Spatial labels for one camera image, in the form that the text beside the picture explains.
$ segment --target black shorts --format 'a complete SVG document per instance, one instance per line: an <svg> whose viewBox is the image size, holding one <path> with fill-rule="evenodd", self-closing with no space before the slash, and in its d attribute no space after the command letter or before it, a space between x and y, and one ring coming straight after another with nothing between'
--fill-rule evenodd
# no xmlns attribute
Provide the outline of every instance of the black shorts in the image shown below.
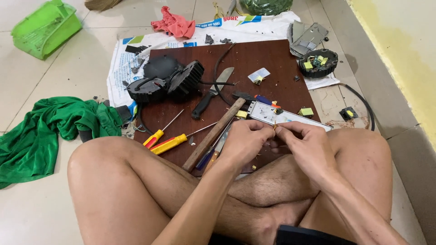
<svg viewBox="0 0 436 245"><path fill-rule="evenodd" d="M209 245L243 245L232 238L212 234ZM354 242L312 229L281 225L276 245L357 245Z"/></svg>

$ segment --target brown wooden board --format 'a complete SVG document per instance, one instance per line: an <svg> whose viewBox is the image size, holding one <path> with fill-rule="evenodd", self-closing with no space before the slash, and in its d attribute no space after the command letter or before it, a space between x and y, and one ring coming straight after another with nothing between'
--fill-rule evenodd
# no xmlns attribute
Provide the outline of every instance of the brown wooden board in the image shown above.
<svg viewBox="0 0 436 245"><path fill-rule="evenodd" d="M159 49L152 50L150 58L166 54L185 65L198 60L205 68L202 80L211 82L216 61L229 47L230 44L220 44ZM311 107L315 114L312 119L320 121L304 78L298 69L296 57L291 55L289 51L289 42L287 40L237 43L224 57L223 62L219 64L217 76L227 67L235 68L228 82L237 83L236 86L224 86L221 91L230 101L235 101L232 98L232 93L235 90L247 92L253 96L262 95L271 101L276 100L277 105L293 113L297 113L301 107ZM271 74L260 85L255 85L247 76L260 68L266 68ZM299 81L294 80L295 75L300 77ZM210 87L211 85L199 84L199 88L204 94ZM192 100L181 104L176 104L167 99L161 104L149 105L142 111L142 121L151 131L156 132L158 129L163 129L182 109L185 109L173 124L165 130L164 136L159 140L159 142L163 142L183 133L188 135L218 121L225 114L227 108L230 108L219 96L216 96L201 115L202 120L196 121L191 118L191 112L200 99L199 96L194 97ZM184 142L160 156L181 167L209 130L206 129L194 135L195 146ZM148 137L149 134L136 131L134 139L143 143ZM259 154L261 155L250 162L243 169L243 172L252 172L252 165L259 169L280 157L278 154L273 154L268 148L262 149ZM196 170L192 174L195 176L200 175Z"/></svg>

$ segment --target red and yellow screwdriver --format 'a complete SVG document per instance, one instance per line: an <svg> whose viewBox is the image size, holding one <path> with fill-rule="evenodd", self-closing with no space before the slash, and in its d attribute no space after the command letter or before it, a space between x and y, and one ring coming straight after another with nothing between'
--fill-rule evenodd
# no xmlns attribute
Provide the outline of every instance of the red and yellow screwdriver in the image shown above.
<svg viewBox="0 0 436 245"><path fill-rule="evenodd" d="M183 134L181 134L181 135L179 135L177 137L172 137L171 139L166 140L166 141L160 143L159 145L152 147L150 150L151 150L151 152L153 152L156 155L164 153L165 151L167 151L167 150L169 150L169 149L171 149L173 147L176 147L176 146L182 144L183 142L187 141L189 136L191 136L191 135L193 135L195 133L198 133L198 132L202 131L203 129L206 129L206 128L208 128L210 126L213 126L213 125L215 125L217 123L218 122L215 122L215 123L213 123L213 124L211 124L209 126L206 126L206 127L202 128L202 129L199 129L199 130L197 130L197 131L195 131L195 132L193 132L191 134L188 134L188 135L185 135L183 133Z"/></svg>
<svg viewBox="0 0 436 245"><path fill-rule="evenodd" d="M182 114L182 112L185 109L183 109L181 112L179 112L179 114L177 114L176 117L174 117L173 120L171 120L171 122L166 125L163 130L158 130L156 133L154 133L152 136L150 136L144 143L143 145L145 147L147 147L148 149L150 149L152 146L154 146L154 144L156 144L156 142L162 137L162 135L164 135L164 130L180 115Z"/></svg>

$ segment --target hand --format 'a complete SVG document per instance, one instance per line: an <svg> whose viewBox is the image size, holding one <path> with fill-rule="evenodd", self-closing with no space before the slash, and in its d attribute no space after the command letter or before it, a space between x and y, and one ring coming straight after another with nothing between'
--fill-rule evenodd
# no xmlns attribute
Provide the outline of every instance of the hand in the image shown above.
<svg viewBox="0 0 436 245"><path fill-rule="evenodd" d="M301 133L303 139L296 138L290 130ZM333 150L323 128L301 122L280 123L276 128L276 136L287 147L280 147L283 142L272 141L272 151L283 153L283 150L290 150L301 170L318 185L339 173Z"/></svg>
<svg viewBox="0 0 436 245"><path fill-rule="evenodd" d="M263 144L275 136L273 127L256 120L239 120L232 123L220 158L228 159L238 167L249 163Z"/></svg>

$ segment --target green plastic bag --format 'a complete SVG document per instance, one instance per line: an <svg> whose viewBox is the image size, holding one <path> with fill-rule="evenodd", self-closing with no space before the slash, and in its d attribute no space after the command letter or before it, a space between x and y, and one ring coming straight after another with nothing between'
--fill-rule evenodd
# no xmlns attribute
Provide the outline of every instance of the green plastic bag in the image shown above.
<svg viewBox="0 0 436 245"><path fill-rule="evenodd" d="M278 15L288 11L293 0L239 0L251 15Z"/></svg>

